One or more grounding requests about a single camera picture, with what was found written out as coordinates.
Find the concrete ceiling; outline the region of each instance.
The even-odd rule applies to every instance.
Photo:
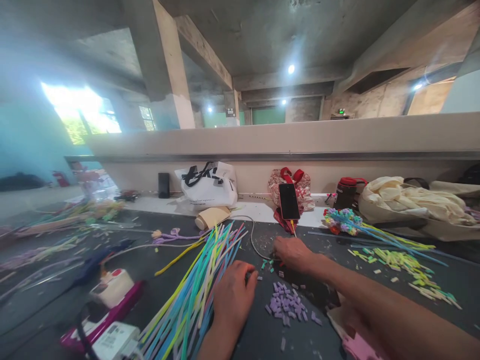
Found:
[[[162,3],[177,0],[162,0]],[[415,0],[244,0],[188,14],[232,76],[351,65]]]
[[[233,77],[300,68],[351,67],[416,0],[160,0],[188,15]],[[377,70],[461,61],[480,23],[478,8],[452,18],[408,54],[392,53]],[[135,84],[142,72],[122,0],[3,0],[0,42],[33,54],[34,47],[111,69]],[[192,101],[222,93],[183,54]]]

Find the fire extinguisher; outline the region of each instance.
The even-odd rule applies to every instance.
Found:
[[[66,188],[67,186],[70,186],[70,183],[63,172],[54,171],[52,175],[56,179],[56,181],[58,182],[58,185],[60,185],[61,188]]]
[[[336,186],[336,197],[333,207],[337,210],[351,209],[357,194],[358,184],[368,184],[363,178],[342,177]]]

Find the hand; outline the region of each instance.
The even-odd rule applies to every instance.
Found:
[[[287,267],[300,273],[307,273],[315,261],[316,254],[311,252],[304,242],[296,237],[277,236],[273,242],[273,250]]]
[[[251,275],[245,285],[247,273]],[[247,321],[254,302],[258,275],[259,272],[255,271],[253,265],[235,260],[213,289],[215,316],[212,327],[221,327],[226,333],[232,332],[235,341]]]

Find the white tote bag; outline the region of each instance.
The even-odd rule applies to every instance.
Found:
[[[237,177],[232,165],[224,162],[207,162],[203,170],[197,166],[175,171],[185,196],[179,199],[182,206],[199,211],[217,206],[232,208],[237,203]]]

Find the green wall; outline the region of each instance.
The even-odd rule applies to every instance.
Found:
[[[252,111],[253,125],[284,124],[285,107],[269,109],[254,109]]]
[[[224,112],[204,112],[203,126],[206,128],[224,127],[227,125],[227,116]],[[240,111],[240,125],[245,125],[244,112]]]

